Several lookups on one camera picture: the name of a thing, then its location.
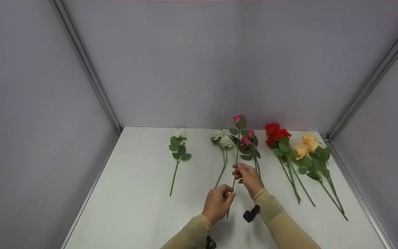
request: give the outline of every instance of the flower stem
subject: flower stem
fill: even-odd
[[[175,168],[175,170],[174,170],[173,181],[172,181],[172,188],[170,189],[170,196],[171,196],[171,193],[173,192],[174,178],[176,177],[177,166],[179,165],[179,162],[180,162],[180,159],[178,159],[178,160],[176,161],[176,168]]]
[[[224,166],[222,167],[222,171],[221,171],[221,175],[218,178],[218,182],[216,182],[216,186],[215,188],[218,187],[219,181],[221,180],[222,175],[224,174],[225,168],[226,168],[226,160],[225,160],[225,155],[224,155],[224,150],[222,147],[220,147],[221,151],[222,151],[222,158],[224,160]]]
[[[314,204],[314,202],[313,202],[313,200],[311,199],[310,195],[308,194],[308,192],[306,191],[305,187],[303,186],[302,181],[300,180],[300,177],[299,177],[299,175],[297,174],[296,170],[294,169],[294,167],[291,165],[291,163],[290,163],[289,161],[288,161],[288,163],[290,164],[290,167],[293,169],[294,174],[296,175],[297,180],[298,180],[299,183],[300,183],[300,186],[302,186],[303,191],[305,191],[305,194],[308,196],[308,199],[310,199],[310,201],[311,201],[311,203],[313,204],[313,206],[316,207],[316,205]]]
[[[330,184],[330,187],[331,187],[331,190],[333,191],[334,196],[336,197],[336,200],[337,200],[337,202],[338,202],[338,204],[339,204],[340,209],[341,209],[343,212],[345,212],[345,210],[343,209],[342,204],[341,204],[341,202],[340,202],[340,200],[339,200],[339,197],[338,197],[338,195],[337,195],[336,188],[334,187],[333,180],[331,179],[330,176],[327,178],[327,180],[328,180],[328,183]]]
[[[260,183],[262,184],[262,186],[264,186],[264,182],[262,181],[262,177],[260,176],[260,166],[259,166],[259,162],[257,161],[256,156],[254,157],[254,164],[257,167],[257,172],[259,173],[259,179],[260,179]]]
[[[239,144],[240,144],[240,129],[237,128],[236,164],[237,164],[237,161],[239,159]],[[236,176],[234,176],[233,185],[231,186],[233,189],[234,189],[234,183],[235,182],[236,182]]]
[[[340,213],[343,215],[343,217],[346,219],[346,221],[348,221],[348,218],[345,216],[345,212],[342,211],[339,206],[337,205],[336,201],[333,199],[333,197],[331,196],[331,194],[328,192],[328,190],[326,189],[326,187],[323,185],[323,183],[321,181],[318,181],[320,183],[320,185],[322,185],[323,189],[325,189],[325,192],[328,194],[328,196],[330,197],[330,199],[333,201],[333,203],[336,205],[336,208],[338,208],[338,210],[340,211]]]
[[[301,201],[302,199],[300,199],[300,196],[299,196],[299,194],[297,193],[296,183],[294,182],[293,172],[291,171],[291,165],[288,164],[288,160],[286,160],[286,163],[287,163],[287,165],[288,165],[288,171],[289,171],[289,173],[290,173],[290,178],[291,178],[291,183],[293,184],[294,193],[295,193],[296,196],[297,196],[297,203],[299,203],[299,205],[300,205],[300,201]]]
[[[288,173],[286,172],[286,169],[285,169],[285,166],[284,166],[284,164],[283,164],[282,159],[279,158],[279,157],[278,157],[278,159],[279,159],[279,162],[280,162],[281,165],[282,165],[283,171],[285,172],[286,176],[288,176]],[[300,199],[300,196],[299,196],[299,194],[297,193],[297,190],[296,190],[296,186],[293,184],[294,180],[292,180],[292,179],[293,179],[293,175],[290,175],[290,176],[288,177],[288,180],[290,181],[290,184],[291,184],[291,186],[293,187],[294,195],[295,195],[296,198],[297,198],[297,203],[300,204],[300,201],[301,201],[302,199]]]

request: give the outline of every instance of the white rose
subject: white rose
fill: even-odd
[[[221,144],[222,148],[231,148],[233,146],[233,141],[229,136],[222,137],[219,143]]]
[[[223,136],[225,136],[224,132],[220,129],[217,129],[213,131],[213,133],[210,136],[210,139],[213,143],[217,143],[219,139],[221,139]]]
[[[185,132],[184,128],[181,129],[177,129],[174,133],[173,133],[173,137],[179,138],[179,139],[185,139],[187,137],[187,133]]]

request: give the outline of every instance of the white tabletop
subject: white tabletop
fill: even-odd
[[[193,216],[202,212],[205,197],[222,169],[222,154],[210,142],[210,129],[186,129],[188,162],[181,162],[173,194],[170,186],[176,161],[168,148],[175,129],[125,128],[79,220],[66,249],[158,249]],[[259,165],[265,188],[281,202],[292,218],[322,248],[381,249],[376,232],[355,199],[335,161],[327,163],[349,222],[345,221],[322,187],[305,175],[300,178],[314,200],[313,207],[298,186],[297,204],[292,187],[278,159],[259,137]],[[291,132],[296,145],[307,132]],[[322,141],[317,132],[312,132]],[[228,167],[220,181],[231,185],[231,165],[236,150],[229,153]],[[219,249],[276,248],[259,217],[247,223],[242,214],[253,208],[246,189],[237,184],[229,218],[211,228]]]

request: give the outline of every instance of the sleeve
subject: sleeve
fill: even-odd
[[[270,230],[278,249],[320,249],[266,189],[254,196],[254,203],[260,206],[259,216]]]
[[[211,223],[203,214],[193,217],[161,249],[204,249]]]

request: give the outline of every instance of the black clip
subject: black clip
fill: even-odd
[[[259,214],[260,211],[260,206],[255,205],[253,209],[251,209],[251,212],[249,210],[245,211],[244,213],[244,219],[250,223],[254,220],[257,214]]]
[[[207,236],[207,246],[205,249],[216,249],[216,242],[211,238],[210,235]]]

